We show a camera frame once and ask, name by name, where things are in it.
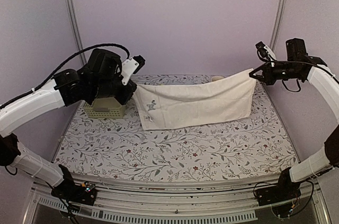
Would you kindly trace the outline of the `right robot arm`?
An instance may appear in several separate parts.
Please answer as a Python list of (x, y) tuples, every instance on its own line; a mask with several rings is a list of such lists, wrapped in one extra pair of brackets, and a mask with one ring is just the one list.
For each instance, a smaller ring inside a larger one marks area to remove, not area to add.
[[(334, 116), (338, 117), (338, 79), (321, 58), (307, 53), (303, 39), (286, 41), (286, 61), (277, 60), (271, 48), (263, 42), (257, 43), (255, 47), (263, 64), (249, 73), (251, 78), (267, 86), (274, 85), (278, 80), (286, 82), (295, 79), (298, 84), (308, 82), (320, 93)], [(335, 129), (318, 152), (281, 172), (274, 188), (274, 196), (277, 200), (284, 201), (302, 182), (337, 166), (338, 129)]]

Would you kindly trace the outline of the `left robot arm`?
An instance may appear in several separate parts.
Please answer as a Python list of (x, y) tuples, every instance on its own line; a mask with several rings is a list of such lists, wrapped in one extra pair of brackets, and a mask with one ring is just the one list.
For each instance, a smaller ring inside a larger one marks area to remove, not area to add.
[(145, 59), (127, 56), (121, 60), (106, 47), (89, 47), (92, 53), (82, 68), (62, 70), (67, 63), (64, 61), (40, 85), (1, 105), (1, 166), (20, 169), (45, 181), (68, 200), (75, 199), (78, 190), (85, 190), (75, 184), (67, 168), (25, 148), (14, 130), (49, 111), (80, 101), (92, 104), (98, 98), (113, 97), (125, 105), (137, 88), (131, 76), (145, 65)]

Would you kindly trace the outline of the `cream towel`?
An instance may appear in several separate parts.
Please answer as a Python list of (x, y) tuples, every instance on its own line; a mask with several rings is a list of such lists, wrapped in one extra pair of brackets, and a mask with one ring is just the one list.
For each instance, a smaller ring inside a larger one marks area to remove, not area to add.
[(144, 130), (172, 130), (247, 118), (256, 80), (251, 70), (194, 85), (138, 85), (133, 100)]

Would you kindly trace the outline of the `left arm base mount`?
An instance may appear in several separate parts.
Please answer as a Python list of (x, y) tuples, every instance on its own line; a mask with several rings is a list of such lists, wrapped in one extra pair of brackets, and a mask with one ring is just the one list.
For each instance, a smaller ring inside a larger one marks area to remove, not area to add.
[(97, 196), (97, 189), (94, 188), (88, 191), (82, 185), (63, 181), (58, 186), (53, 187), (51, 195), (66, 201), (93, 206)]

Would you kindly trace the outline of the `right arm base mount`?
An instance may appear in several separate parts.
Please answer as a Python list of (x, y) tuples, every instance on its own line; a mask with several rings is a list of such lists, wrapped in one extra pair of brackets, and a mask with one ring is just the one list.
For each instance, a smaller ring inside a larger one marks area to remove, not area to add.
[(273, 214), (278, 218), (288, 218), (293, 214), (297, 202), (301, 196), (300, 183), (291, 186), (280, 186), (267, 182), (257, 183), (253, 189), (253, 195), (259, 206), (279, 205), (272, 207)]

